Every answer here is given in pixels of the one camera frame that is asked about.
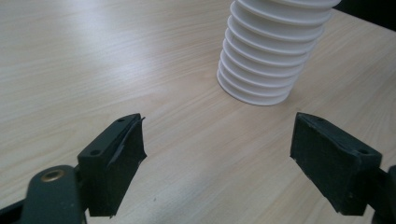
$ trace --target white bellows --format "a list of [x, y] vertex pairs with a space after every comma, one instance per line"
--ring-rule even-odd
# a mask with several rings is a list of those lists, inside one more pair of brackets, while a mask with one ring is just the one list
[[252, 105], [284, 101], [340, 0], [236, 0], [220, 54], [218, 80]]

